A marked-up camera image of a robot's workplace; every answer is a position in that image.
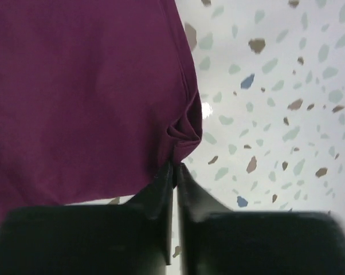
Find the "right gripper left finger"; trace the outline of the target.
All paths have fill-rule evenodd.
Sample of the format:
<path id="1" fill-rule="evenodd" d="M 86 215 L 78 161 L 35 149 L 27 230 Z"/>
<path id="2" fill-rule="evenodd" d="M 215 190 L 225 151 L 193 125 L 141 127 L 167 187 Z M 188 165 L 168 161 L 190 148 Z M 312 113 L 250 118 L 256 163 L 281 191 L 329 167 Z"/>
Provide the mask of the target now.
<path id="1" fill-rule="evenodd" d="M 0 275 L 165 274 L 173 166 L 120 205 L 37 206 L 0 226 Z"/>

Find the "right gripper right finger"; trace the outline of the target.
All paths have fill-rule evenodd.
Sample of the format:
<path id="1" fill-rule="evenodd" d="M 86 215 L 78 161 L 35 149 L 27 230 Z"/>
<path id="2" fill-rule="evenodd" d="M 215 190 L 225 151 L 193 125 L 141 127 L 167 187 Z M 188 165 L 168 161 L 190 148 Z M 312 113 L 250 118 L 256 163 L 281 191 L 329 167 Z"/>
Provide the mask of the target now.
<path id="1" fill-rule="evenodd" d="M 345 234 L 330 215 L 233 211 L 177 168 L 183 274 L 343 274 Z"/>

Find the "purple cloth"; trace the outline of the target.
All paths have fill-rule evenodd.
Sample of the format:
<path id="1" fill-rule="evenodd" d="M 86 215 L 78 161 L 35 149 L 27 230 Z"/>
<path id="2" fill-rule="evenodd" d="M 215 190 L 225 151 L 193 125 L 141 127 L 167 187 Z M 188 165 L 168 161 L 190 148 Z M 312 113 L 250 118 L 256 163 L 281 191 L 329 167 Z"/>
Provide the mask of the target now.
<path id="1" fill-rule="evenodd" d="M 201 139 L 174 1 L 0 1 L 0 223 L 132 195 Z"/>

